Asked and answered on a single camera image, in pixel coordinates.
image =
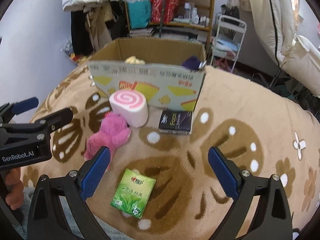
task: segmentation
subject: grey blanket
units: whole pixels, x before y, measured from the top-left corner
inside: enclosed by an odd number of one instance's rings
[[[24,189],[24,202],[23,205],[21,207],[21,211],[23,213],[23,222],[22,222],[22,226],[19,227],[14,227],[17,232],[22,236],[23,239],[27,239],[27,222],[28,222],[28,215],[29,215],[29,209],[30,209],[30,205],[31,205],[31,200],[33,197],[33,193],[34,193],[35,189],[34,188],[29,188],[26,187]],[[79,236],[81,238],[84,238],[71,214],[71,210],[69,208],[69,205],[67,203],[67,200],[64,197],[60,198],[61,200],[61,204],[62,204],[62,208],[63,211],[65,213],[65,216],[67,218],[67,221],[69,223],[69,226],[72,230],[72,233],[75,234],[76,236]],[[112,240],[133,240],[132,238],[126,236],[125,234],[121,233],[120,231],[118,231],[117,229],[109,226],[108,224],[106,224],[105,222],[103,222],[101,219],[95,217],[98,221],[98,223],[101,225],[101,227],[103,228],[103,230],[107,233],[107,235],[112,239]]]

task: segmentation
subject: purple object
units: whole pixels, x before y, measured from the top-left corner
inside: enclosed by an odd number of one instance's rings
[[[191,56],[182,63],[182,66],[191,70],[199,70],[201,61],[196,56]]]

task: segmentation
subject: white rolling cart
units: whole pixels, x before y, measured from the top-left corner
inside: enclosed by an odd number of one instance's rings
[[[228,19],[228,20],[232,20],[232,21],[238,22],[239,26],[237,26],[235,24],[231,24],[231,23],[225,22],[225,21],[222,21],[222,19]],[[233,30],[235,32],[242,33],[241,42],[238,44],[238,51],[235,51],[235,56],[230,56],[227,51],[222,51],[222,50],[218,50],[217,49],[217,41],[218,41],[217,37],[219,35],[220,27],[223,27],[223,28],[226,28],[226,29],[229,29],[229,30]],[[234,17],[231,17],[231,16],[221,15],[219,17],[219,21],[218,21],[217,35],[216,35],[216,37],[214,39],[214,44],[213,44],[213,47],[212,47],[212,57],[211,57],[210,65],[212,65],[214,56],[232,60],[234,63],[233,63],[233,66],[232,66],[231,73],[233,73],[233,69],[235,68],[236,62],[238,60],[240,49],[241,49],[242,42],[243,42],[244,35],[245,35],[246,31],[247,31],[247,24],[244,21],[241,21],[241,20],[239,20],[237,18],[234,18]]]

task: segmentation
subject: red bag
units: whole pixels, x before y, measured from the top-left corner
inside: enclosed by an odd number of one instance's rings
[[[165,0],[164,23],[171,22],[174,18],[174,10],[179,6],[181,0]],[[150,0],[152,4],[151,21],[160,22],[163,0]]]

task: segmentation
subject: yellow plush toy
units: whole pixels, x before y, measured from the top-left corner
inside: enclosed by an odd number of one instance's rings
[[[144,60],[137,59],[135,56],[128,57],[124,63],[129,64],[145,64]]]

